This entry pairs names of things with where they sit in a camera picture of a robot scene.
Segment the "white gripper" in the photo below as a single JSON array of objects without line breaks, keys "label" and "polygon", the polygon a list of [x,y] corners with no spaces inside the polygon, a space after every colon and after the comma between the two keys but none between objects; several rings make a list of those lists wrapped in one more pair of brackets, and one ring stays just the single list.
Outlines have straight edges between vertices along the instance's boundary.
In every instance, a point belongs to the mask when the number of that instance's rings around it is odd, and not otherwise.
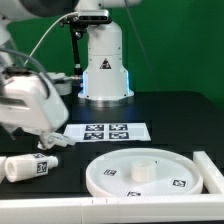
[{"label": "white gripper", "polygon": [[51,132],[57,131],[68,119],[69,112],[54,86],[47,86],[35,76],[14,76],[3,86],[0,95],[0,123],[21,127],[40,134],[38,147],[54,146]]}]

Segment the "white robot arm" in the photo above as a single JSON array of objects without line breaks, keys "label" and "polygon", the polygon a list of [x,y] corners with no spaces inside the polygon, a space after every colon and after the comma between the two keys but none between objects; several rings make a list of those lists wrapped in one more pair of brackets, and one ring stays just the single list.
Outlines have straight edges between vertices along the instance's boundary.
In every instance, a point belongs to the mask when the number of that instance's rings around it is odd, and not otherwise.
[{"label": "white robot arm", "polygon": [[0,125],[21,128],[39,137],[38,147],[66,147],[75,140],[57,130],[69,112],[53,80],[32,54],[17,51],[7,24],[57,16],[73,29],[89,34],[88,67],[80,100],[112,106],[133,96],[122,64],[122,31],[110,8],[137,5],[141,0],[0,0]]}]

